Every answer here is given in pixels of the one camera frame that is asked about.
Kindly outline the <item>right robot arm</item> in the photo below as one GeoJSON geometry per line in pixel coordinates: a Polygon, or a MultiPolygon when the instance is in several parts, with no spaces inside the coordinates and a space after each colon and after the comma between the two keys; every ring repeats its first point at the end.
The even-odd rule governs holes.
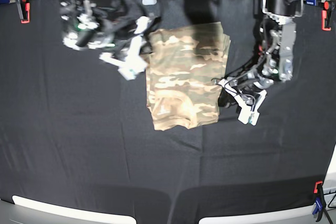
{"type": "Polygon", "coordinates": [[[148,63],[141,56],[158,18],[137,0],[59,0],[62,42],[71,49],[99,50],[100,60],[134,80],[148,63]]]}

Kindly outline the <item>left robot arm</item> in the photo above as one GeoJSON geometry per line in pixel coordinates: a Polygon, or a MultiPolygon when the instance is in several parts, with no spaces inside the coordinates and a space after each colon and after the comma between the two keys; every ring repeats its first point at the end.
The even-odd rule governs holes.
{"type": "Polygon", "coordinates": [[[238,120],[243,124],[257,124],[268,88],[292,79],[297,34],[294,19],[302,16],[303,1],[261,0],[264,16],[259,27],[262,41],[258,61],[235,77],[216,81],[223,88],[225,107],[238,105],[238,120]]]}

